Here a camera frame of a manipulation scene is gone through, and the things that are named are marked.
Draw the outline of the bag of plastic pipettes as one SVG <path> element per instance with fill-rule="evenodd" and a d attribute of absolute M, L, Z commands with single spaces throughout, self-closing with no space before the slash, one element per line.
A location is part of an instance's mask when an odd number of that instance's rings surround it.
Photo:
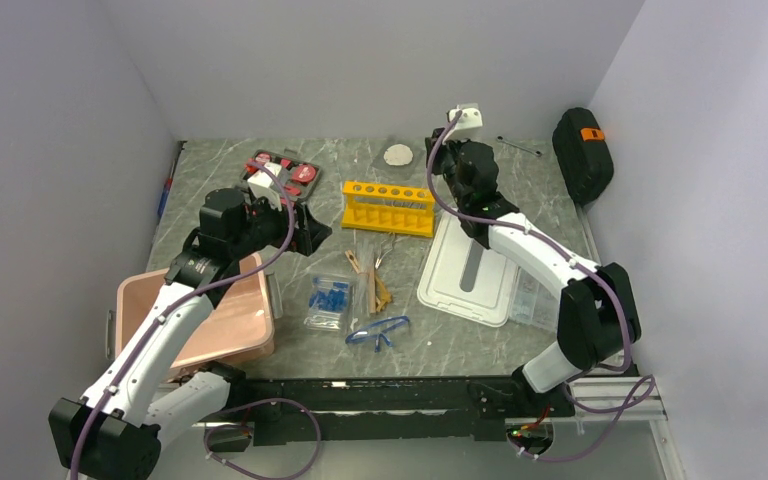
<path fill-rule="evenodd" d="M 363 242 L 358 245 L 356 260 L 359 267 L 359 298 L 361 301 L 361 311 L 364 317 L 370 317 L 373 313 L 374 300 L 374 252 L 369 242 Z"/>

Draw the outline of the wooden test tube clamp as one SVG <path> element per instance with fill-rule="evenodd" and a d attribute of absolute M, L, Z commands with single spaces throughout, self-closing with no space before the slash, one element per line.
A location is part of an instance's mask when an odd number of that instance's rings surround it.
<path fill-rule="evenodd" d="M 352 250 L 346 250 L 345 256 L 357 276 L 356 281 L 356 316 L 370 317 L 376 312 L 376 293 L 373 265 Z"/>

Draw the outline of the yellow rubber tubing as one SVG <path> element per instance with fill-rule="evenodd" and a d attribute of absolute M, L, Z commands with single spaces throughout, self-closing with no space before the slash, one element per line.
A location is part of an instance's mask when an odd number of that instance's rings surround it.
<path fill-rule="evenodd" d="M 378 274 L 375 274 L 376 304 L 375 311 L 381 312 L 392 302 L 392 295 Z"/>

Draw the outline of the pink plastic bin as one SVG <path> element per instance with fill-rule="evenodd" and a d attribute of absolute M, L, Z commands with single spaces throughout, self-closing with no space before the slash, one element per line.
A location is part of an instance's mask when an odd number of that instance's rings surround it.
<path fill-rule="evenodd" d="M 166 271 L 156 270 L 125 279 L 117 289 L 114 312 L 108 316 L 108 357 L 117 357 L 147 316 Z M 217 309 L 192 334 L 173 361 L 164 380 L 193 374 L 215 360 L 226 364 L 249 362 L 274 351 L 271 277 L 259 272 L 234 283 Z"/>

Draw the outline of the blue safety glasses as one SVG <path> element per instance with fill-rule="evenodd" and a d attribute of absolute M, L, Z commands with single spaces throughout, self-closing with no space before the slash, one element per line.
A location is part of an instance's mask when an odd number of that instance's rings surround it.
<path fill-rule="evenodd" d="M 350 332 L 344 339 L 349 346 L 369 344 L 375 353 L 383 347 L 393 346 L 393 335 L 400 335 L 410 329 L 411 320 L 401 315 L 374 321 Z"/>

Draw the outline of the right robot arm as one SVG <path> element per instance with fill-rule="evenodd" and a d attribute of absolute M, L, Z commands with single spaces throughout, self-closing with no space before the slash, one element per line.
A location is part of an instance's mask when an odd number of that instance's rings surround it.
<path fill-rule="evenodd" d="M 467 238 L 501 255 L 548 288 L 559 305 L 555 340 L 520 366 L 511 388 L 517 411 L 534 415 L 550 391 L 578 379 L 622 354 L 613 371 L 631 365 L 631 348 L 642 335 L 627 271 L 617 263 L 599 265 L 536 227 L 498 190 L 499 166 L 484 143 L 457 139 L 447 128 L 426 137 L 426 176 L 443 178 L 455 203 L 438 193 L 438 205 L 455 217 Z"/>

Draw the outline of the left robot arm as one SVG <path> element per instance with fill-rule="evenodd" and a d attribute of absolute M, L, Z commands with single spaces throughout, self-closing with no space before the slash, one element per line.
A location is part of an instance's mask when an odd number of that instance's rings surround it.
<path fill-rule="evenodd" d="M 156 391 L 198 327 L 230 287 L 246 278 L 241 260 L 267 246 L 309 256 L 331 235 L 308 207 L 239 188 L 206 195 L 199 224 L 170 264 L 155 303 L 112 365 L 80 397 L 49 413 L 57 455 L 72 479 L 147 479 L 163 450 L 216 413 L 239 417 L 247 406 L 244 374 L 207 367 L 173 392 Z"/>

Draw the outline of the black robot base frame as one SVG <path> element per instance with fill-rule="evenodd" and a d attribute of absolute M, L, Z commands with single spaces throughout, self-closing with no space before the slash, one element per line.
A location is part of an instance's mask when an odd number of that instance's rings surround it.
<path fill-rule="evenodd" d="M 469 437 L 503 441 L 516 423 L 571 418 L 559 390 L 534 393 L 510 375 L 245 379 L 212 421 L 253 427 L 257 446 L 325 441 Z"/>

